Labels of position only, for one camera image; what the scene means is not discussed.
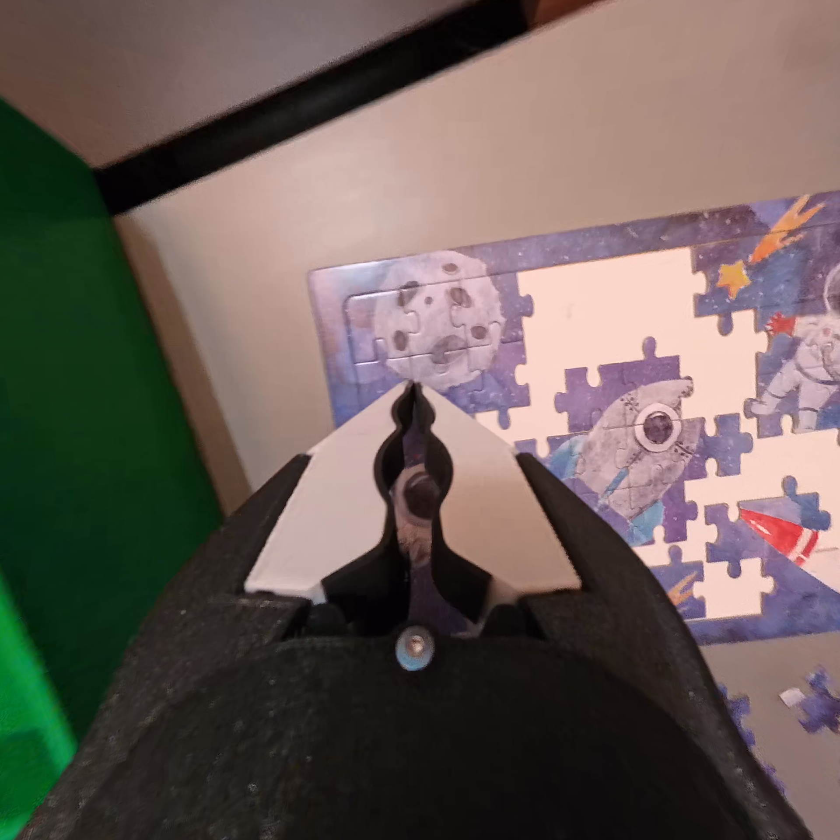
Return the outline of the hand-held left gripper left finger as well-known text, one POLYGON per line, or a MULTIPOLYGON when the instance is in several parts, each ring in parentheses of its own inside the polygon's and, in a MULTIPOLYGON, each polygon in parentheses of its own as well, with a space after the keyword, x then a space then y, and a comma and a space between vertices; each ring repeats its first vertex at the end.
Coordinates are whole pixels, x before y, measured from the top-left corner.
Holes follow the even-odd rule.
POLYGON ((410 563, 392 488, 404 468, 415 384, 394 386, 306 453, 245 592, 337 606, 359 627, 395 627, 410 603, 410 563))

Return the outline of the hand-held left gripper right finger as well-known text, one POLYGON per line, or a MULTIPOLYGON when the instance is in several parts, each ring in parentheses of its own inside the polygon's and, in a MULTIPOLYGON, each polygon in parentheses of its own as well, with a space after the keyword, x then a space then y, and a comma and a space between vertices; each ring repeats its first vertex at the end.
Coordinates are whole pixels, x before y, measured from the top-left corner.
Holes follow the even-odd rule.
POLYGON ((480 625, 497 606, 580 591, 515 450, 434 389, 413 389, 425 470, 437 488, 430 571, 446 603, 480 625))

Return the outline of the space puzzle board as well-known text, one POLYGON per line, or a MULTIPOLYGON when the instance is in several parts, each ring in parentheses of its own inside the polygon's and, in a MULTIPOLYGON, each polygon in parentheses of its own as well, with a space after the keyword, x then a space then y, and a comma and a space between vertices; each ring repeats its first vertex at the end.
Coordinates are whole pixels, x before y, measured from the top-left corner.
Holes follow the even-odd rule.
POLYGON ((838 192, 314 270, 342 425, 400 380, 540 459, 701 644, 838 631, 838 192))

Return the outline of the puzzle pieces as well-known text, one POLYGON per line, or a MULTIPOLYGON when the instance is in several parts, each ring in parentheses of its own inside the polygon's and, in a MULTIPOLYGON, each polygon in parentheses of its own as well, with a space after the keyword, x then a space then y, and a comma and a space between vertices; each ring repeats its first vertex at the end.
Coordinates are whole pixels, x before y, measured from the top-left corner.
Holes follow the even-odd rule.
MULTIPOLYGON (((816 735, 824 730, 835 735, 839 733, 839 698, 833 692, 833 683, 824 667, 816 668, 805 676, 807 691, 797 686, 784 689, 778 698, 782 705, 795 713, 796 720, 804 732, 816 735)), ((777 769, 760 754, 757 739, 753 730, 746 723, 752 707, 751 700, 746 694, 732 694, 725 684, 717 684, 723 703, 728 710, 730 719, 749 748, 759 767, 771 781, 773 786, 787 797, 782 778, 777 769)))

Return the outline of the grey desk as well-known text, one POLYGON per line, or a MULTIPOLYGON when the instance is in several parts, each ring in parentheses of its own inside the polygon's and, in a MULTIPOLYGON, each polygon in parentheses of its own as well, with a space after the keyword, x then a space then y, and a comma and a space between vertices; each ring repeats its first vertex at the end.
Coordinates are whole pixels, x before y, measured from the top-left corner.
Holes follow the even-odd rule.
MULTIPOLYGON (((838 36, 838 2, 599 5, 119 214, 224 509, 337 426, 314 270, 838 192, 838 36)), ((838 735, 778 698, 838 695, 838 631, 698 644, 838 838, 838 735)))

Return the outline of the green plastic bin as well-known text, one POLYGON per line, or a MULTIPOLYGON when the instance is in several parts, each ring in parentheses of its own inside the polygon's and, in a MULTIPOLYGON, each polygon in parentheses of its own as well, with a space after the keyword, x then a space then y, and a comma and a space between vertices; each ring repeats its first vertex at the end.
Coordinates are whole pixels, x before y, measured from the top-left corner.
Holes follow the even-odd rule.
POLYGON ((1 106, 2 838, 222 521, 91 171, 1 106))

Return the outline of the dark grey flat panel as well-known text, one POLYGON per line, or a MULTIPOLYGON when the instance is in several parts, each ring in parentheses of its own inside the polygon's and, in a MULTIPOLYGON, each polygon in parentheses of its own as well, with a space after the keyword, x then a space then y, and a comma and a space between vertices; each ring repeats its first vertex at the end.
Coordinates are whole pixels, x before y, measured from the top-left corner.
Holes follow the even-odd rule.
POLYGON ((2 214, 116 215, 528 30, 522 2, 1 4, 2 214))

